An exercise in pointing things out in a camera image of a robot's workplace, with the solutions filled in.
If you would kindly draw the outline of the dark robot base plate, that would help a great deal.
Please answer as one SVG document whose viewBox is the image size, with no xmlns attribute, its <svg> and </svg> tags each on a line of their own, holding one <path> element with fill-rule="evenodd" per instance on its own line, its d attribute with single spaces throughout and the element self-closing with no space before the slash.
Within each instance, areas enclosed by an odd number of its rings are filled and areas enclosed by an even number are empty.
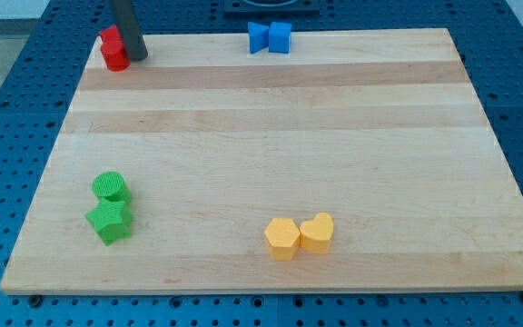
<svg viewBox="0 0 523 327">
<path fill-rule="evenodd" d="M 224 16 L 318 14 L 320 0 L 223 0 Z"/>
</svg>

